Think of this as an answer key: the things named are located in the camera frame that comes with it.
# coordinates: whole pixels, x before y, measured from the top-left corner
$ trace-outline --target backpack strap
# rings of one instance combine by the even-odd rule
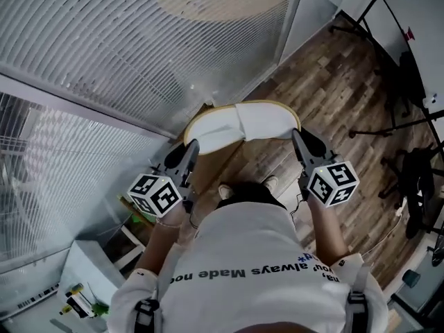
[[[362,266],[356,275],[355,283],[350,290],[345,304],[345,327],[343,333],[369,332],[368,305],[364,295],[367,277],[370,272],[368,266]]]

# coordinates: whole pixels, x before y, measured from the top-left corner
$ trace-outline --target black pants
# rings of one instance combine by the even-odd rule
[[[239,184],[231,186],[234,195],[226,200],[222,200],[217,208],[221,208],[232,203],[270,203],[272,205],[280,206],[284,209],[285,206],[276,200],[263,184],[256,182],[240,182]]]

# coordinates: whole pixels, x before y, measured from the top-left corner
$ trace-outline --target white cube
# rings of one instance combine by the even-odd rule
[[[350,199],[359,179],[350,162],[319,166],[313,170],[308,190],[326,207],[344,203]]]
[[[182,196],[168,176],[139,174],[128,190],[128,195],[140,211],[162,218]]]

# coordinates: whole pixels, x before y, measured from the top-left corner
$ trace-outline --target person's right arm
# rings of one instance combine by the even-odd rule
[[[333,208],[323,207],[312,195],[308,196],[307,204],[313,218],[316,255],[319,260],[331,266],[350,255]]]

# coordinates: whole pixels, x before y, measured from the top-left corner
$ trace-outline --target sleeve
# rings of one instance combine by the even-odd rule
[[[145,269],[134,270],[112,299],[107,319],[109,333],[134,333],[137,311],[141,300],[152,298],[157,289],[157,276]]]
[[[332,270],[342,282],[346,282],[351,287],[355,283],[359,269],[364,265],[362,256],[359,253],[342,258],[332,265]],[[389,309],[382,293],[381,287],[376,279],[369,274],[367,277],[366,295],[368,311],[370,314],[371,329],[373,333],[385,332],[389,323]]]

